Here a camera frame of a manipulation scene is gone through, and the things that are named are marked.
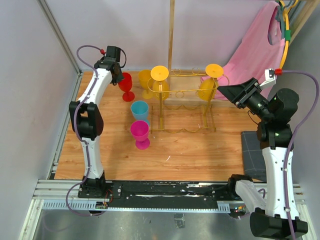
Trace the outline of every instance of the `metal floor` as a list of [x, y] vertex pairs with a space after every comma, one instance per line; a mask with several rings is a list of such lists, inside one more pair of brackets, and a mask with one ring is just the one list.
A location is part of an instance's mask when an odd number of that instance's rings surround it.
[[225, 213], [186, 213], [183, 224], [181, 215], [107, 211], [101, 216], [80, 217], [68, 210], [42, 210], [33, 240], [266, 239], [252, 235], [250, 217], [237, 220]]

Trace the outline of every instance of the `gray mat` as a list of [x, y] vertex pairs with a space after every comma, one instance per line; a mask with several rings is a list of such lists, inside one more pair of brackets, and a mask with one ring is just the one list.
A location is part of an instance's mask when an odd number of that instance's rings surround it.
[[255, 131], [241, 132], [244, 174], [267, 182], [266, 164]]

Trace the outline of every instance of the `green clip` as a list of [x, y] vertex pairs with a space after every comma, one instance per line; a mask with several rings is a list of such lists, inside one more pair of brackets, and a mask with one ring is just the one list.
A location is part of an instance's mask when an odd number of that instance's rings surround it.
[[285, 30], [284, 32], [284, 39], [286, 41], [290, 41], [291, 40], [291, 30]]

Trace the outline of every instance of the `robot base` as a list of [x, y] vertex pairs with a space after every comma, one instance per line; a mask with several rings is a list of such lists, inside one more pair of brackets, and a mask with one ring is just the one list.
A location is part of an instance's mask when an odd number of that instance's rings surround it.
[[[293, 220], [295, 237], [301, 237], [308, 232], [308, 223]], [[250, 215], [250, 228], [255, 237], [267, 239], [292, 239], [288, 219], [265, 215], [265, 211], [256, 208]]]
[[87, 178], [86, 181], [80, 185], [78, 198], [80, 199], [97, 199], [104, 198], [106, 195], [106, 178], [105, 172], [100, 178], [92, 179]]

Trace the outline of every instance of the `red goblet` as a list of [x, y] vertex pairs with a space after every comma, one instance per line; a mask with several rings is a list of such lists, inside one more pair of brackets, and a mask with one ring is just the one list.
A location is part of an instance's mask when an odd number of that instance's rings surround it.
[[125, 102], [131, 102], [135, 99], [135, 94], [130, 91], [132, 88], [132, 77], [127, 72], [122, 73], [122, 75], [124, 79], [118, 83], [119, 88], [124, 92], [124, 94], [122, 95], [122, 99]]

